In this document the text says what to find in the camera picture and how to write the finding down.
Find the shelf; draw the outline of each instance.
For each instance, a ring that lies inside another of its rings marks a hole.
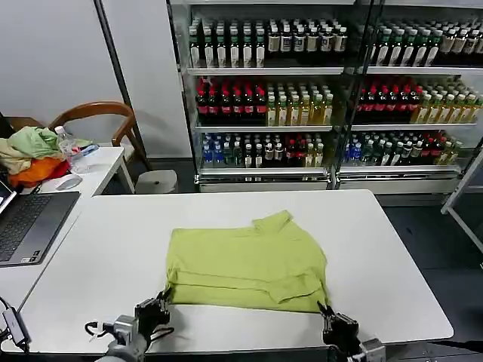
[[[459,166],[452,164],[449,166],[437,165],[414,165],[414,166],[342,166],[340,173],[343,175],[354,174],[415,174],[415,173],[461,173]]]
[[[385,5],[483,9],[483,2],[481,0],[386,0]]]
[[[200,176],[327,176],[327,170],[324,167],[202,168]]]
[[[483,68],[446,66],[369,66],[368,74],[403,75],[483,75]]]
[[[354,124],[352,130],[453,130],[475,127],[476,123]]]
[[[279,126],[279,127],[264,127],[264,126],[219,126],[219,127],[205,127],[198,126],[195,130],[201,133],[225,133],[225,132],[239,132],[239,133],[275,133],[275,132],[328,132],[332,130],[332,126]]]
[[[293,68],[188,68],[190,75],[339,75],[342,66]]]

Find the white desk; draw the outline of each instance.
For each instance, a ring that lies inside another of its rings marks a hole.
[[[83,179],[81,183],[68,190],[80,192],[79,199],[41,264],[0,268],[0,295],[12,306],[19,308],[23,304],[27,294],[41,276],[72,225],[74,225],[85,202],[92,196],[100,194],[106,188],[112,175],[118,168],[122,168],[121,165],[124,164],[122,155],[122,147],[101,147],[85,157],[89,171],[81,175]],[[58,192],[55,189],[57,184],[58,179],[49,180],[42,184],[40,192]],[[2,329],[4,321],[3,318],[0,319],[0,329]]]
[[[103,353],[88,321],[113,321],[165,285],[173,228],[232,228],[289,210],[328,258],[332,306],[383,343],[453,335],[444,312],[375,197],[366,190],[98,196],[22,309],[32,352]],[[322,345],[318,314],[171,306],[174,334],[151,351],[229,351]],[[13,351],[11,345],[4,349]]]

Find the metal pole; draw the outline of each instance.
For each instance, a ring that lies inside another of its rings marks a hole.
[[[102,0],[94,0],[94,6],[96,8],[97,16],[99,17],[100,28],[103,31],[104,41],[106,42],[107,51],[109,52],[109,57],[111,58],[112,70],[114,70],[115,80],[118,82],[122,99],[124,100],[124,103],[126,105],[133,108],[131,104],[131,99],[129,98],[128,88],[126,87],[126,82],[124,80],[124,75],[122,74],[118,53],[115,50],[114,39],[112,39],[111,29],[109,28],[109,22],[107,21],[107,16],[106,12],[104,11],[104,5]],[[141,133],[139,132],[137,122],[134,124],[133,131],[137,142],[139,142],[141,149],[144,152],[144,155],[146,155],[143,138],[141,137]]]

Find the plastic bottle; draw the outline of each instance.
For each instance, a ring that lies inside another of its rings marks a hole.
[[[70,171],[72,173],[85,173],[88,167],[82,161],[81,149],[77,146],[74,138],[62,126],[55,127],[55,133],[57,133],[57,146],[69,163]]]

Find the white wall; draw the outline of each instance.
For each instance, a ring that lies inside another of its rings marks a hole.
[[[146,150],[191,157],[165,2],[104,0]],[[0,110],[43,124],[80,103],[122,102],[91,0],[0,1]],[[76,121],[109,141],[121,117]]]

